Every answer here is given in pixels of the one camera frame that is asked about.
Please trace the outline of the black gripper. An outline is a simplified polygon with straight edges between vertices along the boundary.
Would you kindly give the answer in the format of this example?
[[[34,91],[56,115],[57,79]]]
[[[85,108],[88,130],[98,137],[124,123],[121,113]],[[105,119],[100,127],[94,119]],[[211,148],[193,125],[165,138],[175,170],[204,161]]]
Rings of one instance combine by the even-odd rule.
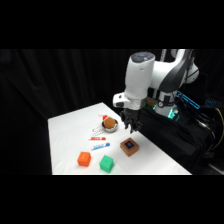
[[[142,122],[139,120],[140,113],[140,110],[132,110],[129,108],[124,108],[120,112],[120,117],[124,123],[125,130],[130,126],[131,132],[137,132],[143,127]]]

